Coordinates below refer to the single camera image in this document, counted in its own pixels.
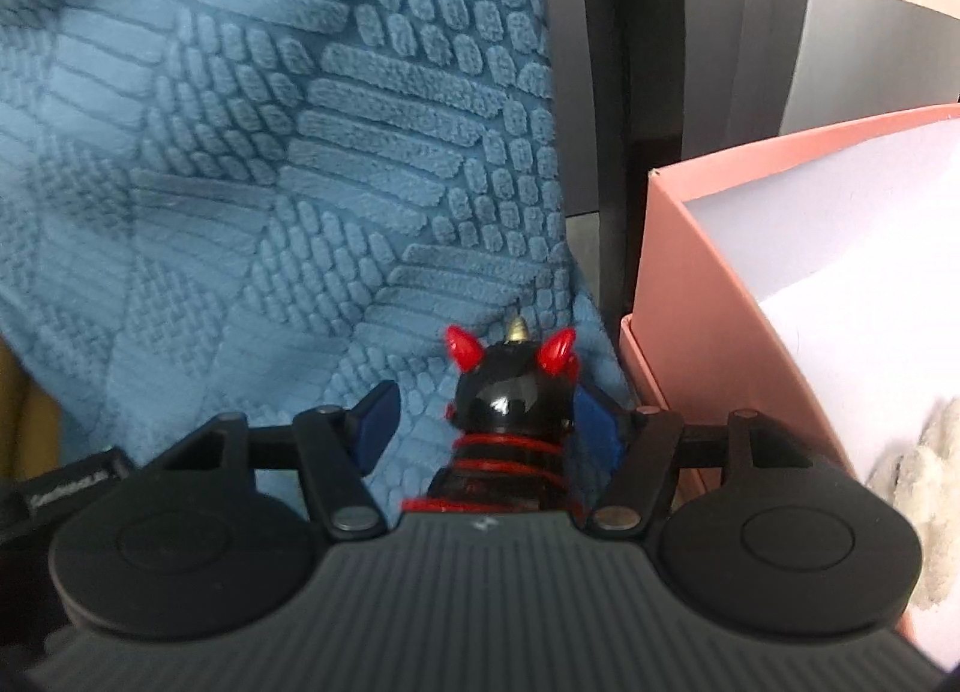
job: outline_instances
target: black figurine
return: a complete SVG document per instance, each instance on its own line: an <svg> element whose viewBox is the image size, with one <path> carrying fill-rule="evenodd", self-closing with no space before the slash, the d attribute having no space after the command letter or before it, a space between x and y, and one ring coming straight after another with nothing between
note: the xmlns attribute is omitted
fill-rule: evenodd
<svg viewBox="0 0 960 692"><path fill-rule="evenodd" d="M523 318L488 348L457 326L446 330L450 357L463 373L446 417L462 435L426 496L403 502L405 512L571 508L563 442L573 430L575 339L573 329L563 329L542 344L532 341Z"/></svg>

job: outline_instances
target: red horn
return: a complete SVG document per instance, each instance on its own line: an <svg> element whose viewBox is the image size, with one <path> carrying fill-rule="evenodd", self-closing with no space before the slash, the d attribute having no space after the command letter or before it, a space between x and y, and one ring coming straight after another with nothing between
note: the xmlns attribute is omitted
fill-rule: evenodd
<svg viewBox="0 0 960 692"><path fill-rule="evenodd" d="M483 345L459 326L446 328L446 350L461 372L469 372L483 359Z"/></svg>
<svg viewBox="0 0 960 692"><path fill-rule="evenodd" d="M573 342L577 339L576 330L572 327L560 329L536 352L536 361L551 375L560 375L568 366L571 359L576 359L573 353Z"/></svg>

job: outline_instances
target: white paper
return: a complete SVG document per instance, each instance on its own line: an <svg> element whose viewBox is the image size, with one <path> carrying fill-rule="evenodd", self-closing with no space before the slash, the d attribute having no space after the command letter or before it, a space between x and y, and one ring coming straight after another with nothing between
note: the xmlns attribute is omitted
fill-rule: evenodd
<svg viewBox="0 0 960 692"><path fill-rule="evenodd" d="M916 444L937 404L960 395L960 121L689 205L803 371L861 480L885 451ZM960 585L914 618L925 651L956 665Z"/></svg>

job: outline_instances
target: black device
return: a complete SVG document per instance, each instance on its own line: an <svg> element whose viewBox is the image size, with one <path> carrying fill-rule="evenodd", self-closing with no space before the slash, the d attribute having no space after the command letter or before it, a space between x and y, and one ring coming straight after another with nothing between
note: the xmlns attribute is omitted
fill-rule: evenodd
<svg viewBox="0 0 960 692"><path fill-rule="evenodd" d="M24 664L65 621L47 570L61 524L133 472L118 449L94 454L24 483L0 485L0 661Z"/></svg>
<svg viewBox="0 0 960 692"><path fill-rule="evenodd" d="M3 537L49 546L62 617L0 689L949 688L895 630L918 539L839 467L751 410L686 425L584 384L573 405L613 472L579 524L554 510L406 513L388 527L361 479L397 426L390 383L285 427L216 417L90 486L56 532L52 515L21 510ZM722 467L723 483L671 512L685 467ZM263 468L299 472L308 518L258 494ZM4 602L16 590L0 579ZM20 616L6 640L36 646Z"/></svg>

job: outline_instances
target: round black pad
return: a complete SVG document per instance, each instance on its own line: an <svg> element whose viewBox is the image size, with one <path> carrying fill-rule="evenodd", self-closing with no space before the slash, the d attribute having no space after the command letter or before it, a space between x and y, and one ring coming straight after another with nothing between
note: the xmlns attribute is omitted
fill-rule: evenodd
<svg viewBox="0 0 960 692"><path fill-rule="evenodd" d="M293 510L209 472L131 480L67 522L50 550L72 620L151 641L256 621L313 567L308 526Z"/></svg>
<svg viewBox="0 0 960 692"><path fill-rule="evenodd" d="M754 470L687 503L659 558L710 618L782 637L892 626L920 573L906 519L831 465Z"/></svg>
<svg viewBox="0 0 960 692"><path fill-rule="evenodd" d="M774 508L743 525L743 545L784 570L826 570L853 550L853 532L836 516L810 508Z"/></svg>
<svg viewBox="0 0 960 692"><path fill-rule="evenodd" d="M151 573L187 573L217 561L230 539L227 525L218 518L167 510L122 529L117 545L134 567Z"/></svg>

